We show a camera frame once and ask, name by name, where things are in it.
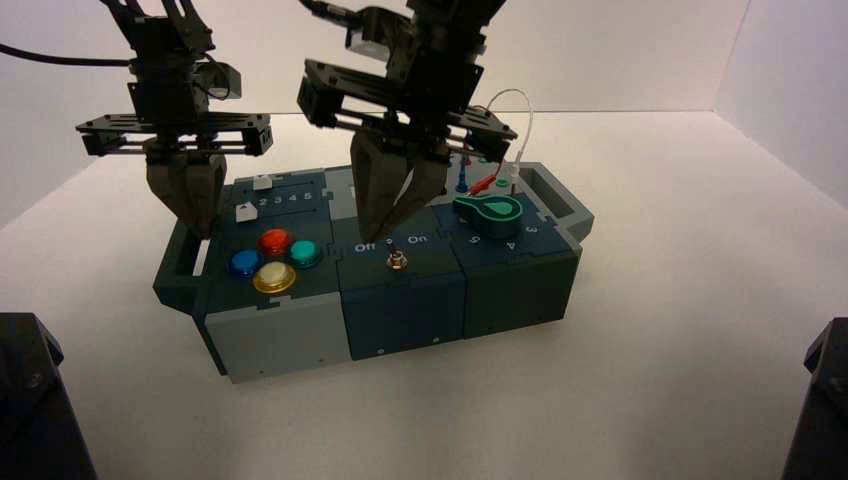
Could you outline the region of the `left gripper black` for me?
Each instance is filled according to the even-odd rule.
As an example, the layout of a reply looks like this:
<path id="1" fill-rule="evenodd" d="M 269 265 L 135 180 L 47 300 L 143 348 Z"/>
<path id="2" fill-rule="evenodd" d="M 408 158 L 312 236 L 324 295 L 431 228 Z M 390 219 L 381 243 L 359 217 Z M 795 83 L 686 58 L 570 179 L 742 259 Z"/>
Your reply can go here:
<path id="1" fill-rule="evenodd" d="M 207 59 L 212 31 L 198 16 L 118 16 L 135 53 L 127 88 L 130 114 L 105 114 L 77 125 L 88 154 L 146 155 L 153 194 L 198 238 L 217 218 L 227 163 L 233 153 L 261 156 L 272 145 L 264 113 L 214 112 L 212 99 L 241 94 L 241 77 Z M 148 141 L 130 140 L 146 135 Z"/>

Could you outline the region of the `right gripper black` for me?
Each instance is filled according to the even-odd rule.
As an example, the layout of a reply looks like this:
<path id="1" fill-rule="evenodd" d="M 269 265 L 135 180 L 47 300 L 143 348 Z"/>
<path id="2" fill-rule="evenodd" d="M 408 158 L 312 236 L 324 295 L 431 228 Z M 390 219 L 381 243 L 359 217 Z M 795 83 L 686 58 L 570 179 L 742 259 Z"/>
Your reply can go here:
<path id="1" fill-rule="evenodd" d="M 516 132 L 471 106 L 483 74 L 476 63 L 485 51 L 481 31 L 496 10 L 416 9 L 410 17 L 387 9 L 312 13 L 345 28 L 348 50 L 386 68 L 378 76 L 308 59 L 297 99 L 311 124 L 360 131 L 350 155 L 363 241 L 386 238 L 442 194 L 446 152 L 504 158 Z M 416 151 L 408 160 L 406 144 L 388 139 L 436 152 Z"/>

